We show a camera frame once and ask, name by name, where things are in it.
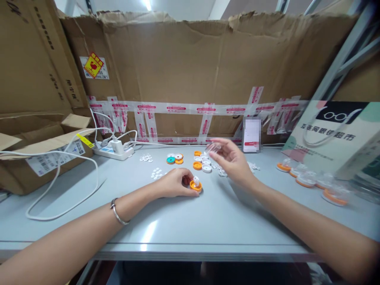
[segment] forearm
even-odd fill
[[[116,200],[122,220],[132,219],[144,206],[158,198],[140,188]],[[65,284],[123,226],[110,204],[97,208],[63,225],[0,266],[0,284]]]
[[[344,279],[362,283],[376,264],[379,244],[256,181],[250,188],[280,222]]]

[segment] open cardboard box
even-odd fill
[[[69,114],[26,115],[0,119],[0,151],[9,150],[37,154],[61,150],[80,131],[87,130],[90,118]],[[93,151],[79,138],[68,152],[91,157]],[[53,180],[58,154],[43,156],[0,155],[0,188],[25,195]],[[62,154],[60,175],[84,160]]]

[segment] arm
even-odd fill
[[[352,283],[363,283],[368,278],[379,257],[379,243],[264,185],[251,173],[244,154],[233,142],[212,140],[223,146],[219,154],[211,153],[210,156],[228,176],[252,194],[332,269]]]
[[[131,220],[151,201],[162,197],[193,196],[185,188],[193,179],[188,169],[171,170],[160,180],[116,200],[119,217]],[[110,203],[81,216],[34,242],[0,266],[0,284],[66,284],[123,226]]]

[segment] yellow tag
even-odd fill
[[[88,145],[89,148],[93,148],[94,147],[94,144],[91,143],[88,139],[86,139],[85,137],[81,136],[80,134],[76,134],[77,137],[80,138],[80,140],[82,142],[84,142],[86,145]]]
[[[86,64],[84,65],[84,70],[86,70],[93,78],[95,78],[100,69],[103,66],[103,62],[97,57],[95,53],[91,53]]]

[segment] hand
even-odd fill
[[[228,139],[213,138],[215,143],[220,143],[222,148],[218,153],[210,152],[209,155],[214,159],[228,174],[236,184],[248,190],[251,189],[258,179],[252,174],[244,153]]]
[[[185,187],[190,184],[193,178],[193,174],[187,168],[175,168],[161,179],[153,182],[152,186],[154,191],[158,191],[162,198],[177,196],[198,197],[197,191]]]

